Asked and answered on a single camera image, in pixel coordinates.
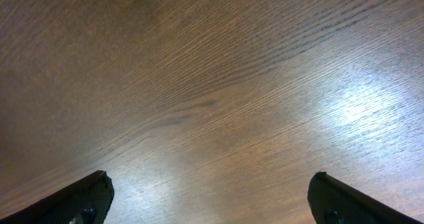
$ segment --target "wooden surface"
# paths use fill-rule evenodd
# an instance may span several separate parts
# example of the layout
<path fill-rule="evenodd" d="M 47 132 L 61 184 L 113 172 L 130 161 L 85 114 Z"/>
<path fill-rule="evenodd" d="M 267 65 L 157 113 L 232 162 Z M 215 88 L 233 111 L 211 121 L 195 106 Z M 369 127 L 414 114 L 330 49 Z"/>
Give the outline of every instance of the wooden surface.
<path fill-rule="evenodd" d="M 106 223 L 424 221 L 424 0 L 0 0 L 0 217 L 94 170 Z"/>

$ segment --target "dark wood grain streak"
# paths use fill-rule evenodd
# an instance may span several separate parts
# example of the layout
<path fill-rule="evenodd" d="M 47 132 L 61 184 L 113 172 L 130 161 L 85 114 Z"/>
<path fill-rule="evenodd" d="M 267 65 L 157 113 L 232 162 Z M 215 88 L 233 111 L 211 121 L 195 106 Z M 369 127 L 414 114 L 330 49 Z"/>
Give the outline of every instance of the dark wood grain streak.
<path fill-rule="evenodd" d="M 0 218 L 313 223 L 326 170 L 424 221 L 424 0 L 0 0 Z"/>

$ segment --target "wooden table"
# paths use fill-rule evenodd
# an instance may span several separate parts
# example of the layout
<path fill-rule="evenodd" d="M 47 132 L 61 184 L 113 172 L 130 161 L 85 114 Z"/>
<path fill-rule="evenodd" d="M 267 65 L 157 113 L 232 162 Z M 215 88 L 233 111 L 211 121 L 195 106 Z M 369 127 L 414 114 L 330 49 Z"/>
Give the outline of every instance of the wooden table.
<path fill-rule="evenodd" d="M 327 171 L 424 221 L 424 0 L 0 0 L 0 217 L 314 223 Z"/>

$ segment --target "black object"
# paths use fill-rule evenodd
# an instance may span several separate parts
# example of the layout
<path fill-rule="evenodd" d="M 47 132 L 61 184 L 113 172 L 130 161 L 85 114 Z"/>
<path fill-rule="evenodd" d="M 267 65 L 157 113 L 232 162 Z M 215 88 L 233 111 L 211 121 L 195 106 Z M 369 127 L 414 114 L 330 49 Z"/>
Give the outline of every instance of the black object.
<path fill-rule="evenodd" d="M 112 180 L 105 171 L 96 171 L 0 220 L 0 224 L 102 224 L 113 195 Z"/>
<path fill-rule="evenodd" d="M 422 224 L 325 172 L 312 177 L 307 199 L 317 224 Z"/>

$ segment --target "polished wood surface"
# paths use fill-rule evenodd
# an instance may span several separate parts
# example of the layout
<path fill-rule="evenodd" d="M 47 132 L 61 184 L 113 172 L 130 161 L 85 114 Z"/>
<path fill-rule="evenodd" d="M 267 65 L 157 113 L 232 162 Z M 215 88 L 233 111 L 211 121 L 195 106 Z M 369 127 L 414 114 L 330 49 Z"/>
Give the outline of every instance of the polished wood surface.
<path fill-rule="evenodd" d="M 424 0 L 0 0 L 0 217 L 313 223 L 327 171 L 424 221 Z"/>

